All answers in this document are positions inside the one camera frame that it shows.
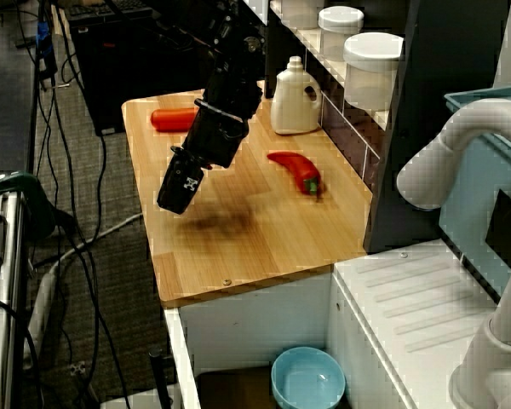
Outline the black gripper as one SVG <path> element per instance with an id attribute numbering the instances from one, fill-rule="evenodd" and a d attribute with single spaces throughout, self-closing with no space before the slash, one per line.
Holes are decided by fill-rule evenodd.
<path id="1" fill-rule="evenodd" d="M 248 135 L 248 120 L 196 99 L 198 112 L 181 147 L 203 164 L 228 168 L 241 141 Z M 181 147 L 171 148 L 173 157 L 158 192 L 160 208 L 176 214 L 190 204 L 204 177 L 201 164 L 185 156 Z"/>

